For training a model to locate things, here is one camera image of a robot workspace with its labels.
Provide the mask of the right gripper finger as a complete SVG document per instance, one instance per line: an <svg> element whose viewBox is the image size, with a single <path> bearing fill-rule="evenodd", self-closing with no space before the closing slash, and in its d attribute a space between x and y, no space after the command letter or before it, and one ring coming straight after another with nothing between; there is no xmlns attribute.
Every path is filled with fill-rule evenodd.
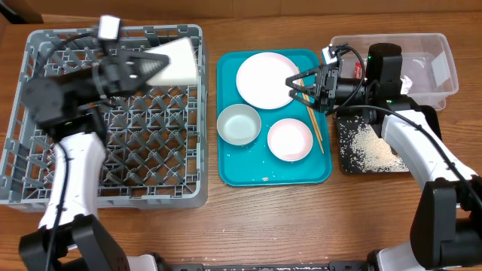
<svg viewBox="0 0 482 271"><path fill-rule="evenodd" d="M308 108L313 109L314 111L320 111L320 102L317 99L314 99L313 102L311 102L310 97L303 92L296 91L296 90L290 90L289 91L289 96L293 98L293 100L296 100L303 105L305 105Z"/></svg>
<svg viewBox="0 0 482 271"><path fill-rule="evenodd" d="M295 81L301 80L301 79L309 77L311 75L318 74L318 73L320 73L320 71L321 71L321 67L317 66L315 68L308 69L304 72L299 72L296 75L292 75L291 77L286 78L285 79L285 85L288 86L288 87L294 87Z"/></svg>

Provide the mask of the red snack wrapper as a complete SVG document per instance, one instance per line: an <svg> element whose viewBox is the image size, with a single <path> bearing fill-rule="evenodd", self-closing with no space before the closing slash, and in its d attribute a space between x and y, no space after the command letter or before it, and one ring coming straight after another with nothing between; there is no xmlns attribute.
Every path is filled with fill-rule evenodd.
<svg viewBox="0 0 482 271"><path fill-rule="evenodd" d="M355 77L358 78L358 79L361 79L362 78L362 72L363 72L362 64L360 62L357 62L355 64Z"/></svg>

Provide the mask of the small white cup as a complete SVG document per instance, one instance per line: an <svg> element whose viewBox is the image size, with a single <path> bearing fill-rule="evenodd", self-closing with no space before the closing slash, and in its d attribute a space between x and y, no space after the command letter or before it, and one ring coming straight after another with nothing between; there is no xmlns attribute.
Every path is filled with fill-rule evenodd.
<svg viewBox="0 0 482 271"><path fill-rule="evenodd" d="M189 38L175 41L146 50L146 53L163 54L169 57L169 65L152 77L150 86L196 85L198 68L194 47Z"/></svg>

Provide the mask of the pink bowl with food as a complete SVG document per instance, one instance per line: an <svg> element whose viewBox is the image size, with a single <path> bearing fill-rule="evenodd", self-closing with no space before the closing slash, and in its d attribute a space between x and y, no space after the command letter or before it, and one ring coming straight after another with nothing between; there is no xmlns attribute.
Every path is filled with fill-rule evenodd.
<svg viewBox="0 0 482 271"><path fill-rule="evenodd" d="M285 118L271 126L267 134L267 143L271 153L278 159L296 162L311 152L313 135L304 122Z"/></svg>

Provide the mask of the white paper napkin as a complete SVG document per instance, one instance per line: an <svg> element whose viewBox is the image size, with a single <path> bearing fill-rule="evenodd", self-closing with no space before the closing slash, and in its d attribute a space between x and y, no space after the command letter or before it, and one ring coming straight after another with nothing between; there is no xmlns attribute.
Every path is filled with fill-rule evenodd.
<svg viewBox="0 0 482 271"><path fill-rule="evenodd" d="M401 78L401 82L402 82L402 86L401 86L401 94L402 95L407 95L409 92L410 92L410 88L412 87L413 85L413 82L412 80L404 75L402 78Z"/></svg>

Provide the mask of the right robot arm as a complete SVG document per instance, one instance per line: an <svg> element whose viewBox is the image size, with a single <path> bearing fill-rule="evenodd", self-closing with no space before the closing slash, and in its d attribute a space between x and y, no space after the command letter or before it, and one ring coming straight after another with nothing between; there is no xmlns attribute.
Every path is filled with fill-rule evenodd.
<svg viewBox="0 0 482 271"><path fill-rule="evenodd" d="M361 77L340 74L347 44L322 50L323 63L285 81L291 98L326 115L361 115L402 159L422 194L407 242L372 251L366 261L332 270L443 270L481 263L481 178L441 140L435 110L402 93L402 50L377 43L361 59Z"/></svg>

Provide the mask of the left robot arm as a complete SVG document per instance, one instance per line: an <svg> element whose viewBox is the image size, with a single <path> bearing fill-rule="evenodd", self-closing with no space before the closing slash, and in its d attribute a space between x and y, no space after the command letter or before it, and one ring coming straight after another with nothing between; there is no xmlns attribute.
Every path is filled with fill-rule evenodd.
<svg viewBox="0 0 482 271"><path fill-rule="evenodd" d="M98 182L108 127L96 103L146 93L169 65L165 54L121 50L98 65L65 75L35 73L22 102L54 143L50 200L34 233L20 239L29 270L162 270L155 254L129 257L97 218Z"/></svg>

